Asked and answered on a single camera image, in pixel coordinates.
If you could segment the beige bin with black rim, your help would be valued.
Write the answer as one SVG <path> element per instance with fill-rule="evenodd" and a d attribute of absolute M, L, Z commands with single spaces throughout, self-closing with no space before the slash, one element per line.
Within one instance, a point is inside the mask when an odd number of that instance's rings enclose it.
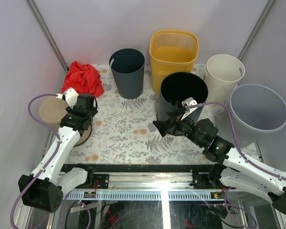
<path fill-rule="evenodd" d="M 80 146 L 90 137 L 92 133 L 92 123 L 68 123 L 66 108 L 68 108 L 68 104 L 64 100 L 50 97 L 42 102 L 39 108 L 39 115 L 42 121 L 53 128 L 56 134 L 59 134 L 59 130 L 63 127 L 70 127 L 73 131 L 78 131 L 80 138 L 79 141 L 75 143 L 75 146 Z"/>

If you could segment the slate blue tapered bin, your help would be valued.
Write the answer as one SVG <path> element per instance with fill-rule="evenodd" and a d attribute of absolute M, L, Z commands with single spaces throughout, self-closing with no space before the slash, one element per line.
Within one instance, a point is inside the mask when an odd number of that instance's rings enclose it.
<path fill-rule="evenodd" d="M 118 92 L 125 99 L 135 99 L 143 92 L 144 55 L 131 48 L 113 53 L 109 59 Z"/>

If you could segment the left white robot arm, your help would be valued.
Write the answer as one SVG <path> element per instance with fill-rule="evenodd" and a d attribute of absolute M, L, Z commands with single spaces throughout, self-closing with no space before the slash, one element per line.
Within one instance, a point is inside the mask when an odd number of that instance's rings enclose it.
<path fill-rule="evenodd" d="M 63 197 L 74 188 L 80 185 L 90 188 L 95 182 L 90 166 L 77 164 L 63 176 L 60 172 L 72 148 L 98 112 L 96 98 L 92 94 L 78 94 L 73 89 L 55 97 L 67 102 L 67 114 L 61 119 L 58 130 L 53 132 L 55 139 L 45 157 L 29 175 L 22 175 L 18 181 L 18 200 L 49 213 L 55 212 Z"/>

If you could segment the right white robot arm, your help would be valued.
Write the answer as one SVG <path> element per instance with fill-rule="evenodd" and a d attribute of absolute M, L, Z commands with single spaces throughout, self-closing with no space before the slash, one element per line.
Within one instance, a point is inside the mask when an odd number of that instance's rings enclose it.
<path fill-rule="evenodd" d="M 268 166 L 239 151 L 232 143 L 217 135 L 218 129 L 209 119 L 193 123 L 183 119 L 182 111 L 171 112 L 166 121 L 153 121 L 161 136 L 169 129 L 181 133 L 203 149 L 203 155 L 214 162 L 208 184 L 244 190 L 269 202 L 286 215 L 286 172 Z"/>

